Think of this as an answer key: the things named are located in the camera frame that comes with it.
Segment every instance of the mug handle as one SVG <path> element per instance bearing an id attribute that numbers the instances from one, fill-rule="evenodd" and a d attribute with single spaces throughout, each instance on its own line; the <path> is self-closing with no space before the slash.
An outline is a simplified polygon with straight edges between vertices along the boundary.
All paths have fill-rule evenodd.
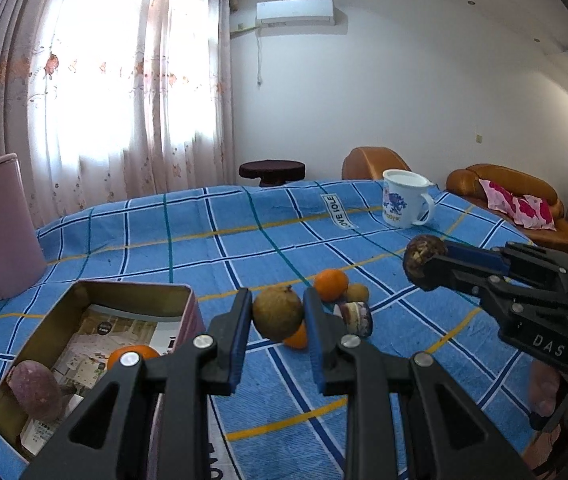
<path id="1" fill-rule="evenodd" d="M 426 218 L 423 220 L 416 220 L 413 222 L 413 225 L 423 225 L 428 222 L 432 217 L 433 213 L 435 212 L 435 201 L 428 193 L 422 193 L 421 197 L 426 201 L 426 205 L 428 205 L 428 214 Z"/>

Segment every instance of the electric cord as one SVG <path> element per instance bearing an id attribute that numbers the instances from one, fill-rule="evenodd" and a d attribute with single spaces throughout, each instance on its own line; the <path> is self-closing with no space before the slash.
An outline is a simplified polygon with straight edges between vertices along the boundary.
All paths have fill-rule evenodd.
<path id="1" fill-rule="evenodd" d="M 257 86 L 261 86 L 261 28 L 255 31 L 255 38 L 257 38 Z"/>

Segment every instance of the curtain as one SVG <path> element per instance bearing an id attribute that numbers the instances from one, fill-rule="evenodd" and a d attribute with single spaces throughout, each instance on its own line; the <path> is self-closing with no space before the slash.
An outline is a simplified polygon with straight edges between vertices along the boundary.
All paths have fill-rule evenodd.
<path id="1" fill-rule="evenodd" d="M 235 182 L 231 1 L 0 0 L 0 154 L 35 225 Z"/>

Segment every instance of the kiwi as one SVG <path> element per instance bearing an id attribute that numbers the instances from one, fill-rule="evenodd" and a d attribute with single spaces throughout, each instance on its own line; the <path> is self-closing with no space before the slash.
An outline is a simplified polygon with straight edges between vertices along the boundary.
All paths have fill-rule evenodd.
<path id="1" fill-rule="evenodd" d="M 304 320 L 304 307 L 290 285 L 265 288 L 253 301 L 253 324 L 262 337 L 282 342 Z"/>
<path id="2" fill-rule="evenodd" d="M 425 280 L 424 266 L 434 256 L 445 255 L 446 244 L 434 235 L 419 235 L 409 241 L 403 257 L 406 277 L 422 290 L 433 290 Z"/>
<path id="3" fill-rule="evenodd" d="M 351 283 L 344 293 L 344 300 L 346 303 L 352 303 L 353 301 L 368 301 L 369 298 L 370 292 L 368 292 L 368 287 L 362 283 Z"/>
<path id="4" fill-rule="evenodd" d="M 42 363 L 22 361 L 8 372 L 6 383 L 20 407 L 35 420 L 53 422 L 64 408 L 64 392 Z"/>

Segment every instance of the brown sofa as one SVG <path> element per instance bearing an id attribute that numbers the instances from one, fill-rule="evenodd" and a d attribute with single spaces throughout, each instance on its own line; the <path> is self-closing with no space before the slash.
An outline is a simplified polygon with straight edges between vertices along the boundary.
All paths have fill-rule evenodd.
<path id="1" fill-rule="evenodd" d="M 528 194 L 545 198 L 550 205 L 557 230 L 532 230 L 516 227 L 535 244 L 568 253 L 568 222 L 564 220 L 564 206 L 550 184 L 535 176 L 503 166 L 475 164 L 464 170 L 453 171 L 446 180 L 446 190 L 455 195 L 463 196 L 468 202 L 476 206 L 488 209 L 486 193 L 481 187 L 480 179 L 496 182 L 515 196 Z M 496 211 L 492 212 L 513 223 L 508 216 Z"/>
<path id="2" fill-rule="evenodd" d="M 352 150 L 341 166 L 342 180 L 381 180 L 385 170 L 411 168 L 401 156 L 381 146 L 360 146 Z"/>

